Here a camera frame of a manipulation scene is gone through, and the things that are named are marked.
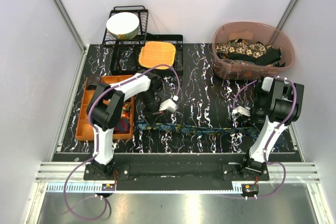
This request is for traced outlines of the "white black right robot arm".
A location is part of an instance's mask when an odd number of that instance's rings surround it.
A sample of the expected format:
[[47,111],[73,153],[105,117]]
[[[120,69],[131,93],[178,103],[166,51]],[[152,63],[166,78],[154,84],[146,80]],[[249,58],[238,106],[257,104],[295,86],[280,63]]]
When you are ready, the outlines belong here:
[[242,179],[261,176],[266,170],[269,155],[278,138],[301,114],[304,88],[303,84],[286,78],[262,77],[257,80],[251,119],[263,119],[264,125],[238,167]]

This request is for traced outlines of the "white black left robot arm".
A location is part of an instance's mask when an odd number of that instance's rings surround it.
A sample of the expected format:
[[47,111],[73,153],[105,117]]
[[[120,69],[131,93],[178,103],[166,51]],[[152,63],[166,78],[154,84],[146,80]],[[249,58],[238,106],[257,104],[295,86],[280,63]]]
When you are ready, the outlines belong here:
[[103,180],[113,175],[113,131],[121,119],[126,100],[140,95],[149,115],[159,113],[160,101],[156,93],[163,88],[162,78],[154,73],[140,71],[123,81],[96,87],[87,108],[89,124],[94,132],[94,153],[91,165]]

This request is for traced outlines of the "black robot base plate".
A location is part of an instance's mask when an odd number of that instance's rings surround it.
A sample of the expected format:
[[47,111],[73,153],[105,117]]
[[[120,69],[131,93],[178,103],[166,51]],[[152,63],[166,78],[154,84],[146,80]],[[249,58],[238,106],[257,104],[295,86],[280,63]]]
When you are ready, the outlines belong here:
[[236,163],[118,163],[107,169],[104,174],[89,164],[86,166],[83,178],[85,180],[108,180],[117,178],[120,181],[131,178],[176,178],[192,176],[223,181],[268,181],[268,170],[259,175],[242,173]]

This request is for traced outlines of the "blue floral patterned tie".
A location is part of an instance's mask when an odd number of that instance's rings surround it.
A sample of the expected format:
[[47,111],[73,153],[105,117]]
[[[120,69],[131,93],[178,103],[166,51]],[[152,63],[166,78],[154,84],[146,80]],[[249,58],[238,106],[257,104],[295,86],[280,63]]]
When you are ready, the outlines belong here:
[[171,123],[153,123],[149,124],[146,121],[136,121],[136,127],[143,131],[161,131],[161,132],[171,132],[180,134],[195,134],[199,135],[231,135],[235,133],[247,134],[247,135],[258,135],[259,132],[254,127],[237,127],[237,128],[208,128],[208,127],[196,127],[190,125],[182,124],[171,124]]

